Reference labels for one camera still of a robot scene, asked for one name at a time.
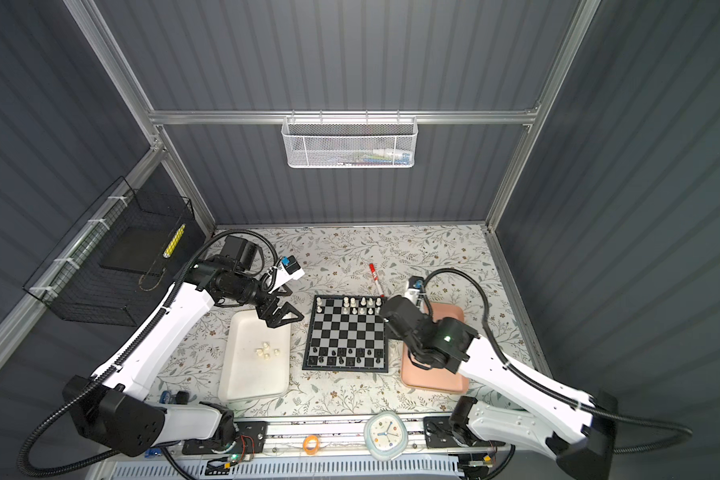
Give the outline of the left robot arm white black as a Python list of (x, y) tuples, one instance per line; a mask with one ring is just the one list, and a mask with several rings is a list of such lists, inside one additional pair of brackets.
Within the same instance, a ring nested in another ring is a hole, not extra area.
[[(186, 334), (213, 307), (229, 299), (251, 305), (271, 329), (299, 322), (303, 314), (287, 302), (288, 282), (305, 272), (294, 256), (281, 256), (270, 241), (271, 266), (260, 277), (205, 252), (240, 229), (222, 231), (199, 247), (178, 271), (164, 298), (136, 332), (90, 376), (75, 376), (63, 391), (64, 403), (43, 420), (18, 451), (17, 468), (34, 478), (48, 478), (84, 469), (118, 454), (136, 457), (157, 448), (183, 478), (169, 446), (187, 440), (212, 440), (222, 448), (253, 443), (237, 429), (231, 410), (215, 403), (158, 405), (147, 402), (150, 386)], [(65, 414), (77, 432), (105, 450), (92, 457), (55, 466), (32, 464), (30, 453), (40, 437)]]

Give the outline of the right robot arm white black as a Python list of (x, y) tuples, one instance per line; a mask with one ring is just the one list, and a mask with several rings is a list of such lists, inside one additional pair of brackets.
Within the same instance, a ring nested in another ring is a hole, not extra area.
[(469, 277), (450, 267), (412, 277), (404, 294), (383, 301), (379, 315), (415, 366), (460, 374), (518, 405), (511, 410), (461, 397), (449, 418), (460, 444), (503, 442), (553, 460), (572, 479), (606, 479), (617, 455), (655, 452), (691, 439), (686, 425), (623, 414), (613, 395), (575, 389), (505, 354), (488, 323), (490, 302), (475, 279), (469, 282), (482, 299), (483, 329), (452, 317), (434, 320), (426, 288), (443, 273)]

